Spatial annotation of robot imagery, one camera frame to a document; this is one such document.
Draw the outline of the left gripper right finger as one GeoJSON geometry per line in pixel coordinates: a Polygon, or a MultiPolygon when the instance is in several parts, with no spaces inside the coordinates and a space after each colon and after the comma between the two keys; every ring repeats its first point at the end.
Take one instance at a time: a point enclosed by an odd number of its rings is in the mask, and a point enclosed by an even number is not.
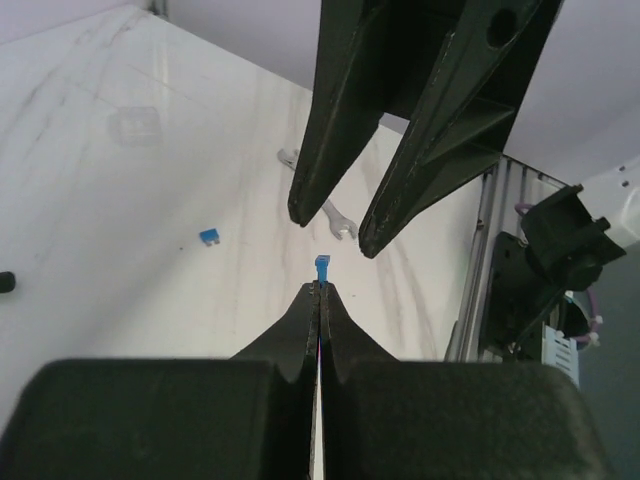
{"type": "Polygon", "coordinates": [[[329,479],[611,479],[579,390],[534,362],[401,361],[320,291],[329,479]]]}

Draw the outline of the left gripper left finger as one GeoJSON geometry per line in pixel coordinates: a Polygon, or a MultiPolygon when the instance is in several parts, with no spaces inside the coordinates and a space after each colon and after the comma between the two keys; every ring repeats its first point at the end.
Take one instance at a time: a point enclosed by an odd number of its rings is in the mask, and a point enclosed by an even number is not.
{"type": "Polygon", "coordinates": [[[306,479],[320,287],[227,359],[66,359],[25,386],[5,479],[306,479]]]}

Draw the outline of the blue blade fuse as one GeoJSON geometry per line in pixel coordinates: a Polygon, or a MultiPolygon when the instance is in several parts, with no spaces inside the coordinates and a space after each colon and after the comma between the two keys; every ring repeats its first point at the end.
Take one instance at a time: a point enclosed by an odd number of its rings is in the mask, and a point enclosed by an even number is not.
{"type": "Polygon", "coordinates": [[[316,268],[317,282],[323,286],[328,282],[329,255],[318,255],[314,265],[316,268]]]}
{"type": "Polygon", "coordinates": [[[207,247],[220,244],[220,235],[216,228],[201,231],[199,238],[207,247]]]}

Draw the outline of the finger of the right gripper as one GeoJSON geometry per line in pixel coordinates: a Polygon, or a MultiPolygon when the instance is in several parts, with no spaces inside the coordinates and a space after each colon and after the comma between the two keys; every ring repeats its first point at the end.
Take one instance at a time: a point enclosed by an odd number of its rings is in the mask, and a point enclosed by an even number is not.
{"type": "Polygon", "coordinates": [[[497,163],[559,9],[557,1],[465,2],[362,220],[366,257],[497,163]]]}
{"type": "Polygon", "coordinates": [[[291,220],[307,226],[376,132],[390,1],[323,1],[312,105],[289,197],[291,220]]]}

